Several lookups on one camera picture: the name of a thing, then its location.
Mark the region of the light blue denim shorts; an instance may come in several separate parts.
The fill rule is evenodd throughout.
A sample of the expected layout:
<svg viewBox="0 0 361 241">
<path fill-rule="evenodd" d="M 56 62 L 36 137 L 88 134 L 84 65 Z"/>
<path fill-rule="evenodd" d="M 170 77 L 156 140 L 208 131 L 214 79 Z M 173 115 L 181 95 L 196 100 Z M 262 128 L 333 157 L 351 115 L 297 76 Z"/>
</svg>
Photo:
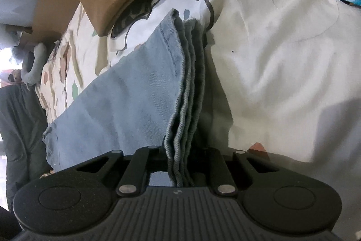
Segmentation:
<svg viewBox="0 0 361 241">
<path fill-rule="evenodd" d="M 165 149 L 172 184 L 193 184 L 189 155 L 205 91 L 200 22 L 170 10 L 150 37 L 92 81 L 46 129 L 46 160 L 62 171 L 112 150 Z"/>
</svg>

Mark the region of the white patterned bed sheet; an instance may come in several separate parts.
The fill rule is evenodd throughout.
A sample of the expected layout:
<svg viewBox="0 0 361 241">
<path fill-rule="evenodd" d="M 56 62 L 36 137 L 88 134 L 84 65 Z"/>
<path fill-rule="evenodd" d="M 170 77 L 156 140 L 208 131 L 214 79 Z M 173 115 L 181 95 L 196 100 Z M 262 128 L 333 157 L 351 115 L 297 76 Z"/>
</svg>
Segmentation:
<svg viewBox="0 0 361 241">
<path fill-rule="evenodd" d="M 42 70 L 36 93 L 50 124 L 110 68 L 114 41 L 97 35 L 80 4 Z"/>
</svg>

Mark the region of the dark grey garment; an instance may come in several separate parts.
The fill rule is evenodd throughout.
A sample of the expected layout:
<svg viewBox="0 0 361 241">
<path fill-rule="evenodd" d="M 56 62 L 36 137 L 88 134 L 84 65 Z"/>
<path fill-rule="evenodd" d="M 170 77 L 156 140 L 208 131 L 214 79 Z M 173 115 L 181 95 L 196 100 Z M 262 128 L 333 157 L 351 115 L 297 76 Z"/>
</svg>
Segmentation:
<svg viewBox="0 0 361 241">
<path fill-rule="evenodd" d="M 45 110 L 34 87 L 16 84 L 1 88 L 1 136 L 7 157 L 6 197 L 11 212 L 18 190 L 52 170 L 43 143 L 47 127 Z"/>
</svg>

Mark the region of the white graphic t-shirt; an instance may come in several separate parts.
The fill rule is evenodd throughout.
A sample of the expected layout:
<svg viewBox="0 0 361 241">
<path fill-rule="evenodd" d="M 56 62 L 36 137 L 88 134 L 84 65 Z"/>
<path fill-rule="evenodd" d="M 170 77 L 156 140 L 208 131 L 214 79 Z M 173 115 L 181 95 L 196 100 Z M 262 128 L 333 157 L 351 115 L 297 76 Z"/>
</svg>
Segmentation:
<svg viewBox="0 0 361 241">
<path fill-rule="evenodd" d="M 334 187 L 335 233 L 360 239 L 360 9 L 340 0 L 152 0 L 115 24 L 119 57 L 165 12 L 203 20 L 209 86 L 200 124 L 220 149 L 260 143 Z"/>
</svg>

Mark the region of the grey plush toy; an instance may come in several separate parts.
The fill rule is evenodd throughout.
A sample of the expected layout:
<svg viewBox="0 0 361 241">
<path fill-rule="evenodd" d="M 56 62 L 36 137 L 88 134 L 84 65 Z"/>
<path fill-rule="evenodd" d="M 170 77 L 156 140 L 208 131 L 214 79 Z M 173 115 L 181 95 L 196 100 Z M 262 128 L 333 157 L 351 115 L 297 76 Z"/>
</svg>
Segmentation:
<svg viewBox="0 0 361 241">
<path fill-rule="evenodd" d="M 48 51 L 43 43 L 39 43 L 34 47 L 33 51 L 29 51 L 23 60 L 21 69 L 21 78 L 24 84 L 30 86 L 40 82 L 42 70 L 48 59 Z"/>
</svg>

